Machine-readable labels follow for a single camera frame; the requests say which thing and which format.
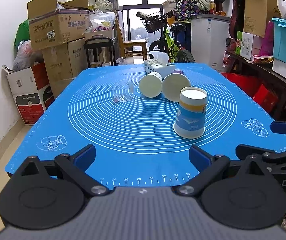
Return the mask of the purple paper cup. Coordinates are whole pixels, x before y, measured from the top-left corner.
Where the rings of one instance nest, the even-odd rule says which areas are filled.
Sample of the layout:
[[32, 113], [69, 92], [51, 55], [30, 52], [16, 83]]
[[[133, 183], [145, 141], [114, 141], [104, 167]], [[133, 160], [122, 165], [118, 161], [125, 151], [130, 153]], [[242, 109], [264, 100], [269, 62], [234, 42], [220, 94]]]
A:
[[176, 69], [163, 79], [162, 93], [167, 100], [178, 102], [181, 90], [190, 86], [190, 80], [186, 77], [184, 72], [180, 69]]

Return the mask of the plastic bag by wall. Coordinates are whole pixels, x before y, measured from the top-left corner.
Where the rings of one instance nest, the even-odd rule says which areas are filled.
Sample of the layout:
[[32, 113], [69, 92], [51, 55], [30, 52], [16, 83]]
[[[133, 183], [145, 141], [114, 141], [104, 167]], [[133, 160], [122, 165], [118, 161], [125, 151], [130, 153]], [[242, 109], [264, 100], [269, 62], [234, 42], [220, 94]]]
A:
[[16, 58], [13, 62], [13, 70], [15, 72], [30, 68], [35, 63], [44, 62], [41, 50], [34, 51], [31, 46], [31, 41], [22, 41], [19, 44]]

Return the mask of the lower cardboard box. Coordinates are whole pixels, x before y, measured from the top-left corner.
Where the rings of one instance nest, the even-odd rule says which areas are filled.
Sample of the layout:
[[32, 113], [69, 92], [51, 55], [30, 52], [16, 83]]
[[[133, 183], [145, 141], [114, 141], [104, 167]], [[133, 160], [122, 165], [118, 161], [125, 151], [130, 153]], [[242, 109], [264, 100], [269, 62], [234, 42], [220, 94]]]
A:
[[81, 38], [42, 50], [50, 87], [55, 98], [88, 68], [85, 39]]

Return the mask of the clear bag of items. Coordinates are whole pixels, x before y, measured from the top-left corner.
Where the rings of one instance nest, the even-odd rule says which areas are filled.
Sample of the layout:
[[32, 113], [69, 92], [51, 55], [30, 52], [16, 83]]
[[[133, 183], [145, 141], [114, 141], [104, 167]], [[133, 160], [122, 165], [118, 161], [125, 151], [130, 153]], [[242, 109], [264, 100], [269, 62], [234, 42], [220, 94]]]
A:
[[115, 25], [116, 14], [114, 12], [91, 14], [89, 20], [91, 31], [112, 30]]

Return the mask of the blue silicone baking mat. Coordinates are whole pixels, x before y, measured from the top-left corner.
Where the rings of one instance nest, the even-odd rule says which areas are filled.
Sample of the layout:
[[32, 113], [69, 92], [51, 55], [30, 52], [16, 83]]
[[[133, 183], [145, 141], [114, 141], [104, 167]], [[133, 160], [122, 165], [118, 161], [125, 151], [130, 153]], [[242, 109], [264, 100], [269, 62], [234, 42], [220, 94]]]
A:
[[[141, 94], [143, 65], [86, 69], [30, 129], [5, 171], [13, 174], [31, 155], [51, 160], [93, 144], [96, 159], [87, 173], [100, 183], [109, 188], [168, 186], [198, 174], [189, 161], [192, 145], [233, 160], [239, 144], [286, 151], [286, 135], [271, 132], [269, 114], [234, 83], [204, 64], [181, 63], [178, 69], [208, 94], [200, 138], [185, 139], [173, 130], [177, 103]], [[134, 85], [133, 99], [115, 103], [112, 88], [121, 80]]]

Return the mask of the green bicycle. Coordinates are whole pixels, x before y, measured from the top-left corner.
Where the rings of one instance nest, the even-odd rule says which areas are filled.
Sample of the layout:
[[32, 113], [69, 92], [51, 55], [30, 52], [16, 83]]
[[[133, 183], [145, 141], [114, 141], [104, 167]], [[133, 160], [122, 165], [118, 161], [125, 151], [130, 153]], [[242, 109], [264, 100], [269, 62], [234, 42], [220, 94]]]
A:
[[136, 16], [141, 19], [148, 33], [155, 33], [162, 30], [163, 35], [152, 42], [148, 52], [157, 50], [168, 55], [170, 63], [195, 63], [191, 52], [185, 49], [178, 41], [178, 34], [186, 31], [186, 26], [180, 23], [174, 23], [168, 30], [168, 22], [174, 16], [176, 10], [170, 10], [164, 15], [146, 15], [143, 12], [137, 12]]

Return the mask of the green white carton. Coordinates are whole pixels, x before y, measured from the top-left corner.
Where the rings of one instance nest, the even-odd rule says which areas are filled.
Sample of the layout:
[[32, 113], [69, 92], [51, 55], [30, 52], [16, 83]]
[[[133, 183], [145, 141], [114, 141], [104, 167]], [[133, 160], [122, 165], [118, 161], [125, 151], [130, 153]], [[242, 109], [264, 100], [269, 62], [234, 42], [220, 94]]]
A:
[[254, 35], [242, 31], [237, 32], [235, 53], [249, 61], [252, 58]]

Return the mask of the clear plastic cup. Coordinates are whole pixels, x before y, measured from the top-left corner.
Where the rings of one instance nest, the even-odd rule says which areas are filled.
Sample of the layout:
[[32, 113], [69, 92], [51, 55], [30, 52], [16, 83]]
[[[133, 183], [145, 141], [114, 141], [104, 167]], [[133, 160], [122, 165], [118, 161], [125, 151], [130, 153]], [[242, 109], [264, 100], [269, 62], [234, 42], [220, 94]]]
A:
[[131, 81], [121, 80], [114, 84], [112, 93], [115, 103], [131, 101], [134, 95], [134, 85]]

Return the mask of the top cardboard box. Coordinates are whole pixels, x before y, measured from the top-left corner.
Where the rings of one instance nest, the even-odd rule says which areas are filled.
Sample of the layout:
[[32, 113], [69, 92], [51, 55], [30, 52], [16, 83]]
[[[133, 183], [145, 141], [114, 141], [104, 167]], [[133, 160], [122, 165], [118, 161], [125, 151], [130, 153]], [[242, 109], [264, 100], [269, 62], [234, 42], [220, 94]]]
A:
[[89, 1], [31, 0], [27, 14], [31, 47], [43, 50], [83, 37], [89, 26]]

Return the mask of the tissue pack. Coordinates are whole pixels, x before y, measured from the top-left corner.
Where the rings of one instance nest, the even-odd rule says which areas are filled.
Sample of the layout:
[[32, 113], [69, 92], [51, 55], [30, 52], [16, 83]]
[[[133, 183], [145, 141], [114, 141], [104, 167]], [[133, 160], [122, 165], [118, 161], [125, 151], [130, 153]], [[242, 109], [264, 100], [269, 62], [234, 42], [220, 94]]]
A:
[[169, 61], [170, 58], [166, 53], [153, 50], [146, 55], [148, 59], [144, 60], [144, 70], [147, 74], [158, 72], [162, 77], [165, 77], [176, 69], [176, 65]]

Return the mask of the patterned clothes pile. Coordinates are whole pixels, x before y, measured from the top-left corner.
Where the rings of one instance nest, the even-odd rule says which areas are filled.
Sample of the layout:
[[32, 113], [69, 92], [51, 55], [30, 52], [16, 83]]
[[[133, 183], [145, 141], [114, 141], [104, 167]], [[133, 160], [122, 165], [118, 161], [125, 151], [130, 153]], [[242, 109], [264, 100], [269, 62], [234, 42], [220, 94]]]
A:
[[176, 0], [176, 18], [178, 21], [189, 21], [193, 16], [207, 14], [211, 0]]

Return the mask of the red white appliance box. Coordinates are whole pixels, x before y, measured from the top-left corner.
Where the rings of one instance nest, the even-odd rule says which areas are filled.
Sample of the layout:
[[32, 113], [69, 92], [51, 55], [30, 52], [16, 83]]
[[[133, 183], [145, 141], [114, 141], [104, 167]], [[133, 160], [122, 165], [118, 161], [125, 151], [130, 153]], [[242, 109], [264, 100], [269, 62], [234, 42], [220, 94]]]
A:
[[26, 125], [34, 125], [54, 102], [44, 63], [17, 72], [2, 66], [18, 112]]

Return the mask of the white paper cup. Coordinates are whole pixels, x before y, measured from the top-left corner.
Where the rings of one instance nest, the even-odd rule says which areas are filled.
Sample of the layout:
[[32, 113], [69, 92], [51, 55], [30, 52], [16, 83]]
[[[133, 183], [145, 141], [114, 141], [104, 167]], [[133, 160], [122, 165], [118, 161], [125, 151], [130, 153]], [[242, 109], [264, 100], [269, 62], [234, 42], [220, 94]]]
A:
[[151, 72], [141, 78], [139, 82], [140, 92], [147, 98], [155, 98], [162, 91], [163, 79], [158, 72]]

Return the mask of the blue orange paper cup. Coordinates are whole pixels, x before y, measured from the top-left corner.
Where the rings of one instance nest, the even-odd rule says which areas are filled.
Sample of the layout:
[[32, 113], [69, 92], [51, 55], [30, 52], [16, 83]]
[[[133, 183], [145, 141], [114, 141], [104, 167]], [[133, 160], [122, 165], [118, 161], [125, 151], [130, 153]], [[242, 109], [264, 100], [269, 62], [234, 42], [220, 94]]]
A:
[[205, 115], [208, 94], [197, 87], [185, 87], [180, 92], [176, 120], [173, 124], [175, 133], [186, 139], [197, 139], [205, 131]]

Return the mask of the tall cardboard box right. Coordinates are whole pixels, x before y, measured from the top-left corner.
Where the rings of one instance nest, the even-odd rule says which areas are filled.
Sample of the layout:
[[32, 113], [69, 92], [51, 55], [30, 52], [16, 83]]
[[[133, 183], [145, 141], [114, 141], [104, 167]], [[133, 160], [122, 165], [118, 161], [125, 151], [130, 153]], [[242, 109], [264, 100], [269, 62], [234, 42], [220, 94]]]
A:
[[277, 0], [244, 0], [244, 32], [264, 37], [267, 24], [274, 17], [281, 17]]

